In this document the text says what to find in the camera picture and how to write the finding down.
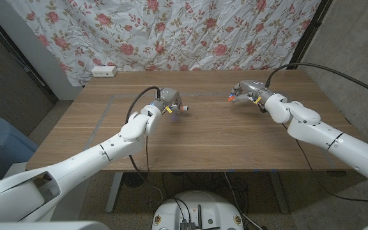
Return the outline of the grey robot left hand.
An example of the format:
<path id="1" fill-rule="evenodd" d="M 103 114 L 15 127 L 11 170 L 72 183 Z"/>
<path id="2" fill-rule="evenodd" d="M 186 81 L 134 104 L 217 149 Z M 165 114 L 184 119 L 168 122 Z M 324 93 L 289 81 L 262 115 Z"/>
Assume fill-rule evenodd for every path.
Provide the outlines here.
<path id="1" fill-rule="evenodd" d="M 183 105 L 179 91 L 173 88 L 162 88 L 160 90 L 160 96 L 155 95 L 153 105 L 157 107 L 161 113 L 181 113 L 184 112 L 187 107 Z"/>

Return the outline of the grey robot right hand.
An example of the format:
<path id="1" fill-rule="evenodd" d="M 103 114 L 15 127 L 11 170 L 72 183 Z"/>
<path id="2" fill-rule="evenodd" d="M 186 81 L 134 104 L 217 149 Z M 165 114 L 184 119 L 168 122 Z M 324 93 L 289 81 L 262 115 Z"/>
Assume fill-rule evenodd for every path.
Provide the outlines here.
<path id="1" fill-rule="evenodd" d="M 265 104 L 274 93 L 264 83 L 256 80 L 241 80 L 232 88 L 228 102 L 252 101 L 255 104 Z"/>

